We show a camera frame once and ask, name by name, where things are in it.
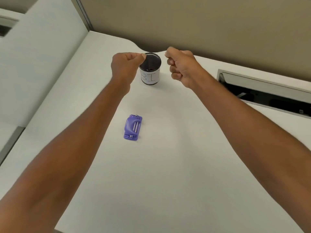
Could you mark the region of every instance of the person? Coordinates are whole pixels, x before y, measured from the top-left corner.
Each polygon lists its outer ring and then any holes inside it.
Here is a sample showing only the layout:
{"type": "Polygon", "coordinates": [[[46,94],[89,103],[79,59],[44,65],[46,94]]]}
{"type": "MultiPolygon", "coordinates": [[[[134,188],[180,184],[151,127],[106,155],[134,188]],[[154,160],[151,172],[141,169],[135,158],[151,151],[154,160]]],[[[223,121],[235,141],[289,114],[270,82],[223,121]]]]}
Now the person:
{"type": "MultiPolygon", "coordinates": [[[[202,101],[259,183],[304,232],[311,232],[310,150],[231,94],[190,51],[169,47],[165,56],[172,78],[202,101]]],[[[145,58],[138,53],[113,56],[111,81],[71,125],[43,148],[0,201],[0,232],[53,231],[145,58]]]]}

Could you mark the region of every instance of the black mesh cup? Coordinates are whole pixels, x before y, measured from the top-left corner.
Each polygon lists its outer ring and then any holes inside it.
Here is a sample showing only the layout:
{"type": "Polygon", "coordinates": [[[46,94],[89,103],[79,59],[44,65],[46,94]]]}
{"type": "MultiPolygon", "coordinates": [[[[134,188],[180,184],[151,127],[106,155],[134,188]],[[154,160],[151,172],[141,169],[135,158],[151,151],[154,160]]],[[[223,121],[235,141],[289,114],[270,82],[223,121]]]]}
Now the black mesh cup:
{"type": "Polygon", "coordinates": [[[161,58],[155,53],[145,53],[146,59],[139,66],[142,82],[154,85],[160,80],[161,58]]]}

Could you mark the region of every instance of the purple hole punch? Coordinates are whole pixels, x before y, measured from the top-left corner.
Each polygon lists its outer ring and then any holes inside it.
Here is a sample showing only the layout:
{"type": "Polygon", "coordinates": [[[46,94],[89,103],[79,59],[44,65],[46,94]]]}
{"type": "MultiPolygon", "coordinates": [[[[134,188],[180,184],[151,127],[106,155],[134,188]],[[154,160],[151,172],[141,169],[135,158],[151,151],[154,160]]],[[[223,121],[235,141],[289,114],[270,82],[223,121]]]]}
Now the purple hole punch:
{"type": "Polygon", "coordinates": [[[125,123],[124,139],[137,141],[141,124],[142,117],[138,115],[130,115],[125,123]]]}

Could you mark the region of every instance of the metal trim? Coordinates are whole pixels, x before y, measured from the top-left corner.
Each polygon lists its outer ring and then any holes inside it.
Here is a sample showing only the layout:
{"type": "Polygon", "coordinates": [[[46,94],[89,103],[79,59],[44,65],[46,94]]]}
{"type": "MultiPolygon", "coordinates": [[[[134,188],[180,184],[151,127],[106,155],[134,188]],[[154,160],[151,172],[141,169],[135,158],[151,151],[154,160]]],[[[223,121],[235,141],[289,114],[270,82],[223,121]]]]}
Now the metal trim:
{"type": "Polygon", "coordinates": [[[90,28],[90,30],[91,30],[91,31],[94,31],[94,28],[93,28],[93,26],[92,26],[92,24],[91,24],[91,21],[90,21],[88,15],[87,15],[87,13],[85,12],[84,7],[83,7],[81,1],[80,1],[80,0],[76,0],[76,1],[77,1],[78,5],[79,5],[79,7],[80,7],[80,10],[81,10],[81,12],[82,12],[82,14],[83,14],[83,16],[84,16],[84,18],[85,18],[85,20],[86,20],[86,22],[87,22],[89,28],[90,28]]]}
{"type": "Polygon", "coordinates": [[[4,145],[3,149],[0,151],[0,166],[2,165],[7,155],[10,153],[11,149],[17,142],[18,138],[23,133],[24,129],[25,129],[24,127],[17,127],[13,132],[13,134],[11,135],[10,139],[4,145]]]}

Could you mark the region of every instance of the white paper label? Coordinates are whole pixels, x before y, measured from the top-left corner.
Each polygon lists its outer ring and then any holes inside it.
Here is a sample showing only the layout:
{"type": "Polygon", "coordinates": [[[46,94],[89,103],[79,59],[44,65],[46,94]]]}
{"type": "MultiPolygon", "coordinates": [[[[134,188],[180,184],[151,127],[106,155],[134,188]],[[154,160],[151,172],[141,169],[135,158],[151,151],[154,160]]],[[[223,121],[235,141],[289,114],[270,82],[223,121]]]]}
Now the white paper label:
{"type": "Polygon", "coordinates": [[[142,77],[142,81],[149,85],[155,84],[160,80],[159,73],[160,73],[160,69],[153,71],[153,72],[146,72],[140,69],[140,75],[142,77]]]}

